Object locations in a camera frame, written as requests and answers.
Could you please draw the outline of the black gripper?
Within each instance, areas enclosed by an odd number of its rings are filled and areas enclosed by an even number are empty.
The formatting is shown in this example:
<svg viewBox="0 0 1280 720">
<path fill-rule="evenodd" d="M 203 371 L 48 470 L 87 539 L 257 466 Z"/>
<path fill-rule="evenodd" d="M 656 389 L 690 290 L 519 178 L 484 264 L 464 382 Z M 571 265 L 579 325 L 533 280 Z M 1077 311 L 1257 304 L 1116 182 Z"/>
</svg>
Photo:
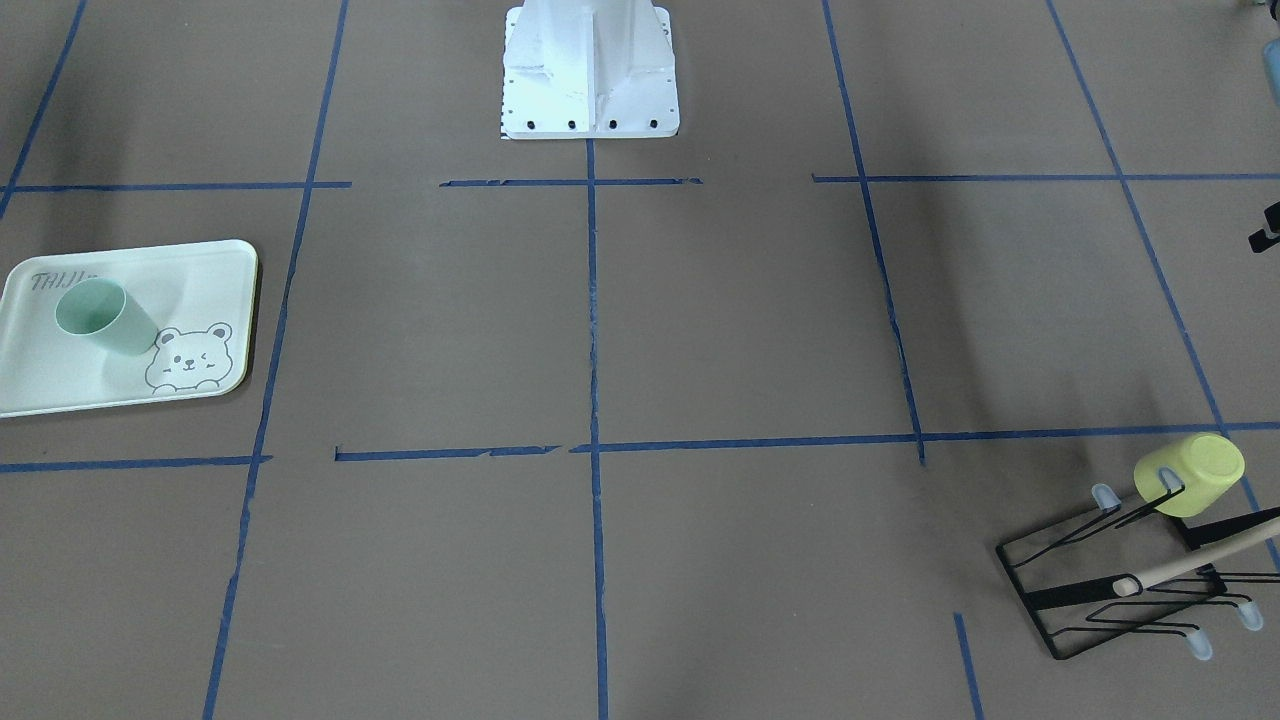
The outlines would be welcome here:
<svg viewBox="0 0 1280 720">
<path fill-rule="evenodd" d="M 1263 211 L 1263 225 L 1248 236 L 1252 252 L 1266 252 L 1279 246 L 1280 202 L 1267 206 Z"/>
</svg>

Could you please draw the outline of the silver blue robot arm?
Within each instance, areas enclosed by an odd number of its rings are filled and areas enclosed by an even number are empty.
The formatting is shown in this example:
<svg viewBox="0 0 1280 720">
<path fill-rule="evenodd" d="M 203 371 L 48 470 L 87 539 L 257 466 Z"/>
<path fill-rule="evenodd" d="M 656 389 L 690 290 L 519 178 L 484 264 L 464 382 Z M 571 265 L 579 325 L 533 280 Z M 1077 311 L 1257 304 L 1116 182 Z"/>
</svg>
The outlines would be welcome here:
<svg viewBox="0 0 1280 720">
<path fill-rule="evenodd" d="M 1279 38 L 1263 46 L 1262 63 L 1270 97 L 1275 108 L 1279 108 Z M 1251 251 L 1254 254 L 1262 254 L 1279 245 L 1279 202 L 1265 209 L 1263 220 L 1265 225 L 1248 238 Z"/>
</svg>

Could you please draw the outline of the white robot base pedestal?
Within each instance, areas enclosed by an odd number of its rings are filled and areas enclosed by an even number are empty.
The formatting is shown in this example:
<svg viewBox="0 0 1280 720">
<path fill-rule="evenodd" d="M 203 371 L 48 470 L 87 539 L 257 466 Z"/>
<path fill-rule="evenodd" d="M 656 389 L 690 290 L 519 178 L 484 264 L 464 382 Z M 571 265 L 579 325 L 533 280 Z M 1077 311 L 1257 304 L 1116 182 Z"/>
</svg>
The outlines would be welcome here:
<svg viewBox="0 0 1280 720">
<path fill-rule="evenodd" d="M 503 138 L 678 133 L 673 28 L 663 6 L 525 1 L 506 13 L 503 29 Z"/>
</svg>

